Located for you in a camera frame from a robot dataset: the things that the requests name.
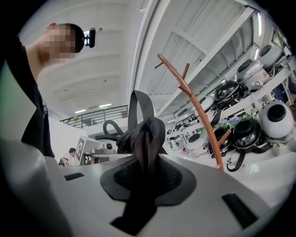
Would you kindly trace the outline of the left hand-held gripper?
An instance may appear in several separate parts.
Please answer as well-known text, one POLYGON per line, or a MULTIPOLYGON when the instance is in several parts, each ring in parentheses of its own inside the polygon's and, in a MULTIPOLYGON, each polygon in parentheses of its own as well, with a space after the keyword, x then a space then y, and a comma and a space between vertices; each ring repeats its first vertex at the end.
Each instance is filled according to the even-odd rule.
POLYGON ((105 140, 95 140, 89 137, 81 136, 75 156, 81 166, 87 164, 97 164, 107 162, 111 154, 116 154, 116 146, 105 140))

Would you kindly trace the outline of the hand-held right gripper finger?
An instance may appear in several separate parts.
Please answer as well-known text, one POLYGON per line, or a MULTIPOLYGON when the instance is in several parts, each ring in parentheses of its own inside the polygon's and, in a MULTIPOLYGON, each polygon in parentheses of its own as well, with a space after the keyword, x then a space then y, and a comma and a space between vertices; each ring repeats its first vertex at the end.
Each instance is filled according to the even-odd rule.
POLYGON ((14 237, 71 237, 49 181, 43 154, 19 141, 0 141, 0 218, 14 237))

